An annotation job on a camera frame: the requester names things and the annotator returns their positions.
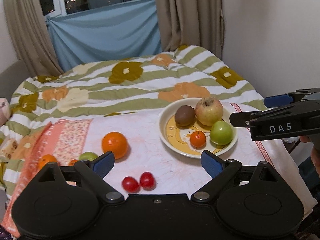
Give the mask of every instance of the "floral bedspread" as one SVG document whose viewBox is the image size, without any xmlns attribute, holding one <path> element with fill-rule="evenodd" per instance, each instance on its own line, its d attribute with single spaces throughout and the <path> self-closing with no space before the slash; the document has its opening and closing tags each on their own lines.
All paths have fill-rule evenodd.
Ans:
<svg viewBox="0 0 320 240">
<path fill-rule="evenodd" d="M 59 77 L 28 78 L 11 100 L 14 113 L 0 128 L 17 142 L 49 122 L 88 119 L 163 108 L 188 97 L 213 95 L 222 102 L 264 110 L 262 96 L 211 52 L 181 46 L 174 52 L 82 64 Z M 10 197 L 25 159 L 7 164 L 4 183 Z"/>
</svg>

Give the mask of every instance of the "screw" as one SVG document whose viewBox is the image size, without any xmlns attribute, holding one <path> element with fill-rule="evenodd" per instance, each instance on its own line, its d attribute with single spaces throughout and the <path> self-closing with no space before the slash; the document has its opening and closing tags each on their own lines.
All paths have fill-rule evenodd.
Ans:
<svg viewBox="0 0 320 240">
<path fill-rule="evenodd" d="M 204 191 L 198 191 L 198 192 L 194 193 L 193 196 L 198 200 L 206 200 L 210 197 L 210 195 Z"/>
<path fill-rule="evenodd" d="M 111 192 L 106 194 L 106 198 L 109 199 L 109 200 L 116 200 L 116 199 L 121 198 L 121 196 L 122 195 L 119 192 L 116 192 L 116 191 L 111 191 Z"/>
<path fill-rule="evenodd" d="M 155 203 L 155 204 L 160 204 L 161 202 L 162 202 L 162 200 L 160 198 L 155 198 L 153 200 L 153 203 Z"/>
</svg>

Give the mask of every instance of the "white cloth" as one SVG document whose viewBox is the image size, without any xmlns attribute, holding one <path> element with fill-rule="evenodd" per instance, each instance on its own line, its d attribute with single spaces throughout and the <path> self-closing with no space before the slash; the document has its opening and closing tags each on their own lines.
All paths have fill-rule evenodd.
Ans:
<svg viewBox="0 0 320 240">
<path fill-rule="evenodd" d="M 251 106 L 228 105 L 230 112 L 254 111 Z M 109 132 L 124 134 L 129 142 L 130 151 L 126 157 L 116 160 L 111 172 L 104 178 L 112 187 L 125 197 L 128 194 L 121 186 L 122 180 L 131 176 L 137 181 L 145 171 L 150 171 L 156 178 L 156 188 L 152 191 L 140 189 L 140 194 L 192 193 L 211 180 L 201 167 L 200 159 L 182 156 L 167 148 L 159 138 L 156 126 L 160 110 L 109 116 L 93 119 L 88 130 L 83 152 L 92 151 L 102 155 L 101 139 Z M 312 212 L 317 201 L 310 194 L 302 180 L 299 170 L 282 141 L 270 140 L 253 142 L 247 128 L 239 128 L 239 138 L 235 146 L 220 158 L 235 159 L 243 165 L 256 166 L 259 161 L 271 162 L 278 173 L 290 185 L 300 198 L 305 216 Z"/>
</svg>

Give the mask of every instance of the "hand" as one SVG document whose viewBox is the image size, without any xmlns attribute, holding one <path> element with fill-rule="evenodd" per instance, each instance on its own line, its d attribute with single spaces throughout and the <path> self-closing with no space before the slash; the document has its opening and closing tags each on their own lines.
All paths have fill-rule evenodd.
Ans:
<svg viewBox="0 0 320 240">
<path fill-rule="evenodd" d="M 311 142 L 308 136 L 300 136 L 301 142 Z M 320 175 L 320 152 L 313 147 L 311 151 L 311 160 L 313 165 L 316 167 L 317 173 Z"/>
</svg>

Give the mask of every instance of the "plate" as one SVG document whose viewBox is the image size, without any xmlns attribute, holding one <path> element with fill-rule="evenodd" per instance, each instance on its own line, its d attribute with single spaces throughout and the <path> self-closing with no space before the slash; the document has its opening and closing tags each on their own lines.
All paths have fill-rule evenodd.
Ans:
<svg viewBox="0 0 320 240">
<path fill-rule="evenodd" d="M 204 150 L 209 150 L 217 156 L 221 155 L 230 150 L 238 139 L 237 128 L 233 127 L 230 124 L 229 117 L 231 113 L 225 108 L 224 103 L 222 103 L 222 119 L 225 122 L 229 123 L 233 129 L 233 140 L 229 144 L 218 146 L 215 143 L 213 143 L 209 137 L 211 127 L 204 126 L 200 124 L 198 121 L 195 121 L 192 125 L 189 125 L 188 127 L 183 129 L 181 127 L 177 127 L 176 122 L 174 120 L 174 115 L 177 112 L 178 108 L 183 105 L 195 108 L 196 104 L 200 99 L 201 98 L 185 98 L 169 104 L 161 112 L 158 121 L 159 135 L 163 143 L 167 145 L 167 147 L 181 155 L 196 159 L 201 158 L 201 153 Z M 198 130 L 204 132 L 204 134 L 207 137 L 207 143 L 201 148 L 194 148 L 193 146 L 191 146 L 189 138 L 194 131 Z"/>
</svg>

